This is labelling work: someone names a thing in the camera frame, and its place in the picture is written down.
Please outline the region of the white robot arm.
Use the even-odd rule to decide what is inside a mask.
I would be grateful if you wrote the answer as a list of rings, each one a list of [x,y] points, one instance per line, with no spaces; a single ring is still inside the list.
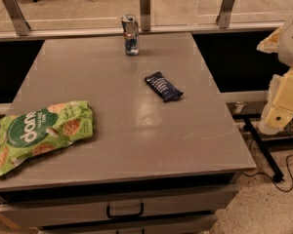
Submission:
[[[265,135],[276,135],[293,119],[293,14],[284,25],[262,40],[257,50],[277,53],[278,60],[289,67],[282,76],[274,74],[270,81],[259,130]]]

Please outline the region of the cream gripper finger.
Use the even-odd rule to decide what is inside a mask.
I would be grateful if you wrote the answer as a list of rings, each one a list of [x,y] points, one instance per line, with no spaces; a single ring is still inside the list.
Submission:
[[[276,135],[293,119],[293,68],[282,76],[274,74],[267,100],[259,130],[265,135]]]
[[[258,44],[257,50],[267,54],[277,53],[281,29],[282,27],[277,28],[273,33],[271,33],[268,37],[262,40]]]

